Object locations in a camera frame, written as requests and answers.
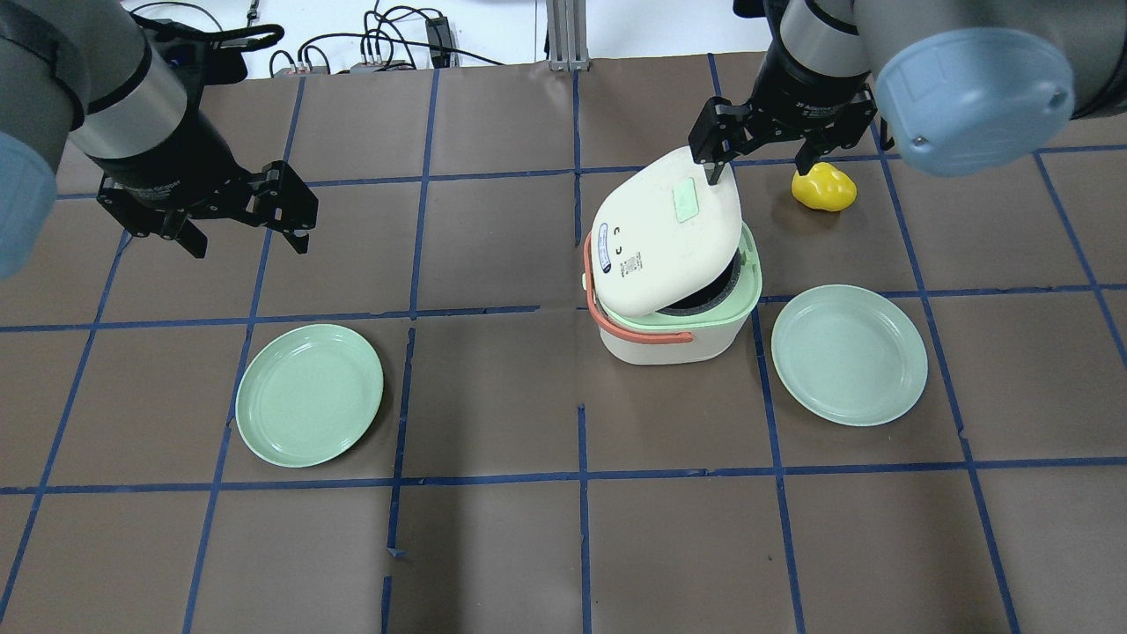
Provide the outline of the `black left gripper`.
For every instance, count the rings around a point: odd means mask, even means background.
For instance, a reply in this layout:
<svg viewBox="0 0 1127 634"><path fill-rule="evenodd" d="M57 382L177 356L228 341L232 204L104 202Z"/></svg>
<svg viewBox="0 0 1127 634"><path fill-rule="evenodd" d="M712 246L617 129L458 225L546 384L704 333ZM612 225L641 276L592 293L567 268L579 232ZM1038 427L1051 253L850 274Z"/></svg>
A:
<svg viewBox="0 0 1127 634"><path fill-rule="evenodd" d="M319 200L285 161L258 173L236 157L199 108L192 106L165 141L136 157L98 158L97 200L132 236L160 234L193 258L208 253L195 218L232 218L282 234L298 255L309 250Z"/></svg>

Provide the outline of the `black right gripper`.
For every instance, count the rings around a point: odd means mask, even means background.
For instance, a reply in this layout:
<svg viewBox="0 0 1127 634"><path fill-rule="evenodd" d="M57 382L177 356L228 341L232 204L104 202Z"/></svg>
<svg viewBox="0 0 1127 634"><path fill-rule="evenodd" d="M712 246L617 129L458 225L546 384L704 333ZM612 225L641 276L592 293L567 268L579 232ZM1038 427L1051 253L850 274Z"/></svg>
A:
<svg viewBox="0 0 1127 634"><path fill-rule="evenodd" d="M748 100L709 97L689 130L687 146L709 186L719 184L737 157L777 142L802 143L795 166L806 176L829 152L854 148L877 111L866 73L822 75L783 48L770 48Z"/></svg>

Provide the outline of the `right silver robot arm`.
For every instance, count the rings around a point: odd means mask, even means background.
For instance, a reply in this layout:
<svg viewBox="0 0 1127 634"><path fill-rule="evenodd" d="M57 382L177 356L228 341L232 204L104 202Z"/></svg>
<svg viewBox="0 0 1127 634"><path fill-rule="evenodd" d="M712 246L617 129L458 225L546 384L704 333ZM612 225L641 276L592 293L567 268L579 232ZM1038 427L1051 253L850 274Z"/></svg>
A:
<svg viewBox="0 0 1127 634"><path fill-rule="evenodd" d="M798 173L882 148L955 177L1030 155L1071 120L1124 111L1122 1L737 1L772 41L748 100L709 98L691 158L717 184L737 157L800 142Z"/></svg>

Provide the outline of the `green plate near left arm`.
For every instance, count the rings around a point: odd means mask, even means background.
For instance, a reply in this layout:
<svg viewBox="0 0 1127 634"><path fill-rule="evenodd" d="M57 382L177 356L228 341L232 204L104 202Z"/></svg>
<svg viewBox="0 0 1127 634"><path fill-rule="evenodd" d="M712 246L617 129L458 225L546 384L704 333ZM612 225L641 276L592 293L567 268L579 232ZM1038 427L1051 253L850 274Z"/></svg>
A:
<svg viewBox="0 0 1127 634"><path fill-rule="evenodd" d="M365 337L343 325L303 325L252 358L237 389L234 421L257 458L313 467L361 440L383 394L383 364Z"/></svg>

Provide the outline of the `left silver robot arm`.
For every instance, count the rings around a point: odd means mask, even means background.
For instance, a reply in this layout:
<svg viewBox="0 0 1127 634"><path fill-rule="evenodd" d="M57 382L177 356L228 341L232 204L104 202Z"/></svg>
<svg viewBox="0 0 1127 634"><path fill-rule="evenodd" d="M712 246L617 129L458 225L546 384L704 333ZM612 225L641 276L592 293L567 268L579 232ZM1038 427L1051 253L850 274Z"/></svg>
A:
<svg viewBox="0 0 1127 634"><path fill-rule="evenodd" d="M118 224L202 258L199 220L266 227L307 253L319 202L278 160L252 172L201 111L206 84L238 83L275 24L198 32L115 1L5 1L3 277L32 257L57 198L66 144L101 169L97 200Z"/></svg>

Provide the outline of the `green plate near right arm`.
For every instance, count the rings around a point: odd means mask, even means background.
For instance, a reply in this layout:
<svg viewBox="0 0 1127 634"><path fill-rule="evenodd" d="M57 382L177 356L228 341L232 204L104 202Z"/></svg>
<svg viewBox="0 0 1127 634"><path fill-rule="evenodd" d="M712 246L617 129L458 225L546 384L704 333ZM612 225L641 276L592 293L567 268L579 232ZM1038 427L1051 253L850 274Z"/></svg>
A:
<svg viewBox="0 0 1127 634"><path fill-rule="evenodd" d="M891 300L848 284L804 291L774 321L777 376L822 420L873 428L917 405L928 350L917 325Z"/></svg>

